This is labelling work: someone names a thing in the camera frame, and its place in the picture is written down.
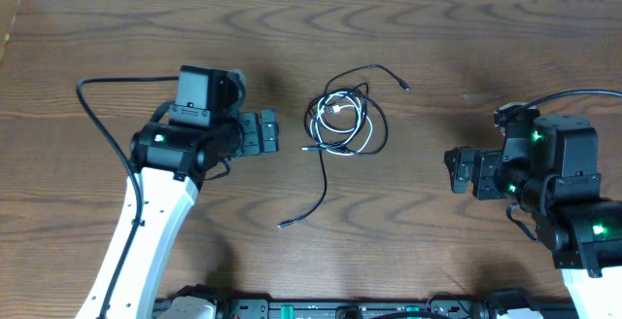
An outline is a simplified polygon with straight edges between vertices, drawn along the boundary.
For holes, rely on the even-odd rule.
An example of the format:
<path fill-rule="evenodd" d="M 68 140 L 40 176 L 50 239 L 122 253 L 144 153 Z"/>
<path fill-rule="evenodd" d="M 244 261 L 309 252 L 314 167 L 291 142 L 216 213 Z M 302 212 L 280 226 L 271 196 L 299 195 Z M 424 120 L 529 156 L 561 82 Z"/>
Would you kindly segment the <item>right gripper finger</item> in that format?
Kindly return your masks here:
<path fill-rule="evenodd" d="M 474 162 L 474 149 L 471 147 L 456 147 L 444 153 L 443 162 L 448 169 L 457 169 L 464 166 L 472 169 Z"/>
<path fill-rule="evenodd" d="M 454 194 L 465 194 L 471 181 L 472 168 L 470 166 L 456 166 L 450 173 L 450 185 Z"/>

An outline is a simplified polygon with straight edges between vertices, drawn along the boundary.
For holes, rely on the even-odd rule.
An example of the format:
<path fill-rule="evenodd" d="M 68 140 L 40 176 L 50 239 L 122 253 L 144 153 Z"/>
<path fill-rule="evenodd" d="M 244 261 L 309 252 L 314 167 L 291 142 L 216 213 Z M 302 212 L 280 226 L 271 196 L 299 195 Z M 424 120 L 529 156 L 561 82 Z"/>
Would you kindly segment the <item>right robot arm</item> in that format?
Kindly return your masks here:
<path fill-rule="evenodd" d="M 497 124 L 501 148 L 445 152 L 452 192 L 510 199 L 508 214 L 534 220 L 533 230 L 518 226 L 551 252 L 578 317 L 620 317 L 621 203 L 601 194 L 597 131 L 583 117 L 534 107 Z"/>

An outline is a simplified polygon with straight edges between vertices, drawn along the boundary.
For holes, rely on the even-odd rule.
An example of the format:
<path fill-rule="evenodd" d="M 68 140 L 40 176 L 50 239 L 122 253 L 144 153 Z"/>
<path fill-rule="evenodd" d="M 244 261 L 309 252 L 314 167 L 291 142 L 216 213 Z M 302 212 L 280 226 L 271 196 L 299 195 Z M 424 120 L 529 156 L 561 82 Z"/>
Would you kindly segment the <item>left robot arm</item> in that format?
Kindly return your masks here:
<path fill-rule="evenodd" d="M 176 236 L 218 164 L 273 154 L 273 111 L 245 112 L 240 70 L 184 65 L 177 96 L 161 103 L 125 154 L 97 118 L 92 121 L 127 173 L 121 215 L 81 318 L 148 318 Z"/>

